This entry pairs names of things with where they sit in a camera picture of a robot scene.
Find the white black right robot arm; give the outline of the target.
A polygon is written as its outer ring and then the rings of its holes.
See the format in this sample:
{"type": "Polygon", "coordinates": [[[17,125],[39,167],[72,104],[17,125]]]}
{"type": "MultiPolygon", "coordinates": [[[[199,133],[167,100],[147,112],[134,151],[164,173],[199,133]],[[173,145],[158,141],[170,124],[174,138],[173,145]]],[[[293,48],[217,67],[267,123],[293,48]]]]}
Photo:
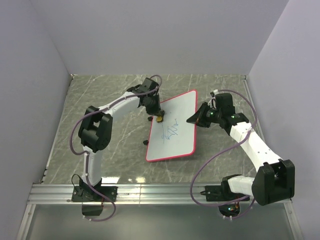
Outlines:
{"type": "Polygon", "coordinates": [[[243,113],[236,113],[229,103],[217,104],[216,108],[204,102],[198,111],[187,119],[187,123],[209,128],[218,124],[236,141],[253,163],[255,177],[235,174],[224,177],[214,196],[219,201],[231,201],[244,196],[255,198],[265,206],[291,199],[295,195],[295,165],[274,153],[255,132],[243,113]]]}

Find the pink framed whiteboard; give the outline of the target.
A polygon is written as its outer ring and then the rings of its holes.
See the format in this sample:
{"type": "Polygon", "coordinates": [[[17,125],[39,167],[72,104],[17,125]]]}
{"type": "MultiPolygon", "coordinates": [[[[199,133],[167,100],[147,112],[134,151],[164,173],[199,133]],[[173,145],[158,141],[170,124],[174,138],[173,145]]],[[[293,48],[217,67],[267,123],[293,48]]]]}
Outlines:
{"type": "Polygon", "coordinates": [[[160,103],[163,121],[151,122],[145,160],[149,163],[191,156],[196,150],[196,125],[187,119],[197,110],[193,89],[160,103]]]}

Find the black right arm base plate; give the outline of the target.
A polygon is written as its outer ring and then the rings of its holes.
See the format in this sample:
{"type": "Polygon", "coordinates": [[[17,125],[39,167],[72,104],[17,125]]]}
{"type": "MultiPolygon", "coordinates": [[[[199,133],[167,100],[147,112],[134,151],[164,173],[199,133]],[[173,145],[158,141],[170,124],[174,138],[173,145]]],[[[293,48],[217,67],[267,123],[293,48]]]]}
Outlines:
{"type": "Polygon", "coordinates": [[[233,200],[249,201],[250,197],[242,193],[233,193],[229,186],[224,185],[206,185],[200,192],[205,196],[207,202],[230,202],[233,200]]]}

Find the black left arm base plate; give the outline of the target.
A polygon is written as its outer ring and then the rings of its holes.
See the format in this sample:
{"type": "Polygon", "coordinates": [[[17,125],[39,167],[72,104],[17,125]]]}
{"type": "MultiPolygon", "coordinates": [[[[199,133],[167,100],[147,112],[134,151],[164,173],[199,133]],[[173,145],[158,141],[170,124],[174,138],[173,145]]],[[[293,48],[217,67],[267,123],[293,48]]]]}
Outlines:
{"type": "Polygon", "coordinates": [[[92,191],[90,188],[83,188],[81,186],[75,186],[71,201],[75,203],[89,203],[89,202],[115,202],[118,193],[117,186],[101,186],[96,189],[99,193],[109,198],[109,200],[103,198],[101,195],[92,191]]]}

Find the yellow black bone eraser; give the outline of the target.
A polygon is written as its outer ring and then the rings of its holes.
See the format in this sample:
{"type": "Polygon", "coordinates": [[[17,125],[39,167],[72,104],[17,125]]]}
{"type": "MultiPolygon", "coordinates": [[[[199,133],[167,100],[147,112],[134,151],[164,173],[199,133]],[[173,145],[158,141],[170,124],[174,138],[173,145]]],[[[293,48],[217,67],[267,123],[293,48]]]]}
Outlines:
{"type": "Polygon", "coordinates": [[[156,116],[156,122],[157,123],[161,123],[161,122],[163,122],[163,120],[164,120],[164,114],[163,113],[159,113],[157,116],[156,116]]]}

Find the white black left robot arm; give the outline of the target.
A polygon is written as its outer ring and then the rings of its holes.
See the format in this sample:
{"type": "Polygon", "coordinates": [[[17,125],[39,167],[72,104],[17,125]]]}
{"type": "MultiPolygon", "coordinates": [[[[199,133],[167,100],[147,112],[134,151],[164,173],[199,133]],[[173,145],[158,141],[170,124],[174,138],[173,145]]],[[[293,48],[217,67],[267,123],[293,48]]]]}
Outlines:
{"type": "Polygon", "coordinates": [[[146,78],[142,84],[130,87],[116,100],[86,109],[78,130],[83,152],[75,154],[84,155],[79,188],[89,201],[104,200],[106,197],[101,187],[101,152],[111,141],[113,122],[139,107],[144,107],[150,116],[162,118],[165,111],[161,109],[159,88],[159,83],[146,78]]]}

